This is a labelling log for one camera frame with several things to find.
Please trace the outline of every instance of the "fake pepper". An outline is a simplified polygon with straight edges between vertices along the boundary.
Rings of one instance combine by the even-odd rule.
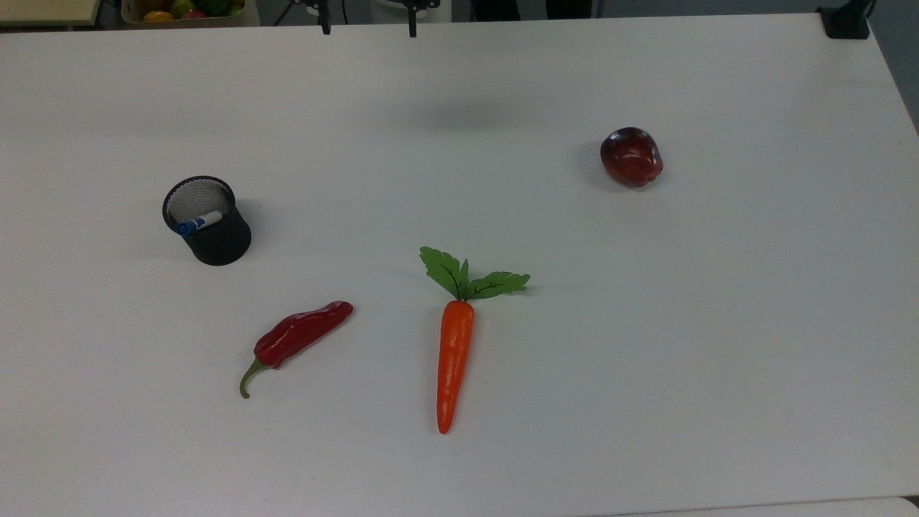
[[[255,361],[239,383],[240,395],[249,398],[245,391],[249,377],[267,368],[277,370],[284,361],[345,323],[353,312],[352,304],[337,301],[321,309],[282,319],[255,344]]]

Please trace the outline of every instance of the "basket of fruit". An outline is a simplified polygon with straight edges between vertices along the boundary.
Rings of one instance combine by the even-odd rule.
[[[124,0],[121,17],[132,29],[260,25],[255,0]]]

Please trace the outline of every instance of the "toy vegetable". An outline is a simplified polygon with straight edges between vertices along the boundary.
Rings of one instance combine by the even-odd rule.
[[[462,377],[472,340],[475,311],[469,300],[525,291],[529,275],[495,271],[469,281],[469,261],[460,261],[430,247],[421,248],[421,260],[431,277],[456,297],[444,308],[440,322],[440,358],[437,362],[437,430],[447,434],[453,424]]]
[[[277,370],[290,357],[345,323],[354,312],[348,302],[331,302],[321,309],[285,317],[255,344],[255,361],[239,383],[239,394],[249,398],[249,377],[267,368]]]

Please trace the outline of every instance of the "mesh cup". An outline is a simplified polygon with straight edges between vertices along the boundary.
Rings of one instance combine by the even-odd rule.
[[[195,176],[175,185],[163,201],[163,220],[173,232],[179,224],[212,212],[220,212],[223,218],[182,238],[198,260],[223,266],[241,257],[252,242],[252,231],[236,209],[230,186],[221,179]]]

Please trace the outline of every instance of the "green fruit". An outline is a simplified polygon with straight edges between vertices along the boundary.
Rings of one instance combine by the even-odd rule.
[[[230,10],[230,0],[198,0],[198,9],[209,17],[225,17]]]
[[[197,7],[195,7],[195,3],[191,0],[175,0],[170,11],[173,14],[173,18],[180,19],[182,15],[196,8]]]

